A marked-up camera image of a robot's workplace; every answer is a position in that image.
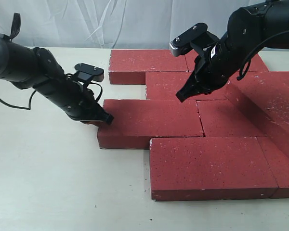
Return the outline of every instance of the white curtain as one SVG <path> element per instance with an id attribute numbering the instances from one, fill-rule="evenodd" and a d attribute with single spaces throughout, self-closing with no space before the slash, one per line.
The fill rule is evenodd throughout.
<path id="1" fill-rule="evenodd" d="M 24 46 L 168 49 L 169 41 L 204 22 L 222 36 L 230 14 L 264 0 L 0 0 L 0 33 L 13 13 Z"/>

